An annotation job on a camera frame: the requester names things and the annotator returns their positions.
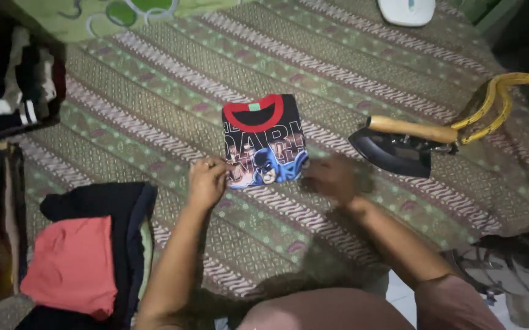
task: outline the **clothes iron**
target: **clothes iron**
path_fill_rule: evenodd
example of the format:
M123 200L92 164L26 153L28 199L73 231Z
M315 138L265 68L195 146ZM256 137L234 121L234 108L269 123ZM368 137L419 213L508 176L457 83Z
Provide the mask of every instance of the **clothes iron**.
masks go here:
M462 145L478 140L498 129L511 112L509 86L529 85L529 73L506 73L488 82L480 109L449 127L409 123L385 116L369 116L363 128L348 141L370 163L402 176L428 178L432 168L431 152L456 154ZM503 100L503 110L487 127L464 138L459 130L473 124L492 107L495 97Z

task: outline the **red collar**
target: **red collar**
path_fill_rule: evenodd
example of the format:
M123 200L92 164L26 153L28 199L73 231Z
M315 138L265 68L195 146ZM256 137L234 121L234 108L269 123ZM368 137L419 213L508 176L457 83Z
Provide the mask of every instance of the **red collar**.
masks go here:
M258 104L260 105L260 109L268 108L274 104L274 112L270 119L262 124L254 126L243 124L236 118L236 116L234 116L234 112L250 111L250 108L248 107L248 104L250 103L228 103L224 105L223 108L224 116L234 127L247 133L260 133L266 131L275 126L283 116L283 96L280 94L269 94L260 99Z

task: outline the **wooden iron handle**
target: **wooden iron handle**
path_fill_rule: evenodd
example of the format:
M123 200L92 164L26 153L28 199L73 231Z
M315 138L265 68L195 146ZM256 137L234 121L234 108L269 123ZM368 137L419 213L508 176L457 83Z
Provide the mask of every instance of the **wooden iron handle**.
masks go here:
M408 123L385 116L368 117L366 126L383 133L409 134L440 143L452 143L458 139L458 131L449 127Z

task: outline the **orange cloth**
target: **orange cloth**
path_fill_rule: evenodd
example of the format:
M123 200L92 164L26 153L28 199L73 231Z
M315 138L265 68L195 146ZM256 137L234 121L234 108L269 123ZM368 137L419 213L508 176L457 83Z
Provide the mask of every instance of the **orange cloth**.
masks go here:
M118 292L111 217L63 220L43 229L20 291L39 305L107 319Z

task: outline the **hand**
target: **hand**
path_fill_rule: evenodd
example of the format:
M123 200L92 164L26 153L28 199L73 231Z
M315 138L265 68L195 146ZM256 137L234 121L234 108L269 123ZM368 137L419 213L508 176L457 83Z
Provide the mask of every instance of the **hand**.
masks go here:
M234 168L217 158L203 158L192 164L187 205L207 211L217 204L226 189L226 171Z
M368 204L363 197L356 196L354 172L344 156L311 159L309 167L303 170L303 175L310 180L317 192L332 199L337 207L358 212Z

